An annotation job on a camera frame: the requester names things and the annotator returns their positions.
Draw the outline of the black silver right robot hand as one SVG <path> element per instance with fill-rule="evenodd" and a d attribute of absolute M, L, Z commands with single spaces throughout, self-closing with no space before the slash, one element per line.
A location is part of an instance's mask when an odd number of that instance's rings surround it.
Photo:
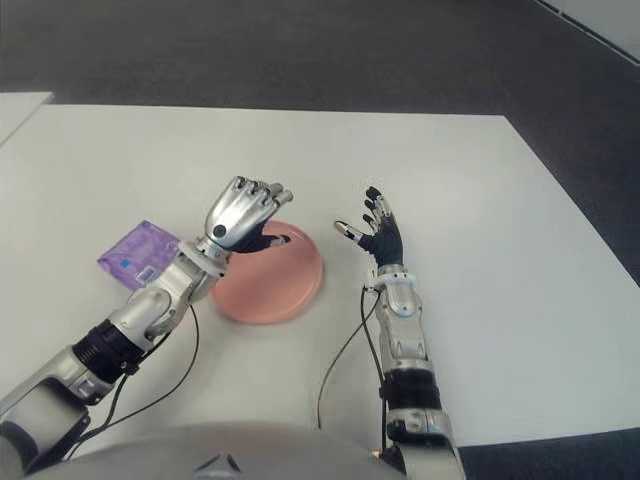
<path fill-rule="evenodd" d="M 334 228 L 372 255 L 379 268 L 388 265 L 402 266 L 403 240 L 393 210 L 384 194 L 376 187 L 369 186 L 365 191 L 363 204 L 365 212 L 362 214 L 362 220 L 369 228 L 367 233 L 343 220 L 335 220 Z"/>

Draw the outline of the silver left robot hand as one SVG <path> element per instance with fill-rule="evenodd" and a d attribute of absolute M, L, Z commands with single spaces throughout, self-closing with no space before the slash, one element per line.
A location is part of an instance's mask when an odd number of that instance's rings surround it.
<path fill-rule="evenodd" d="M 287 235 L 268 235 L 266 223 L 293 200 L 280 183 L 236 176 L 214 202 L 204 223 L 204 238 L 240 254 L 256 253 L 291 241 Z"/>

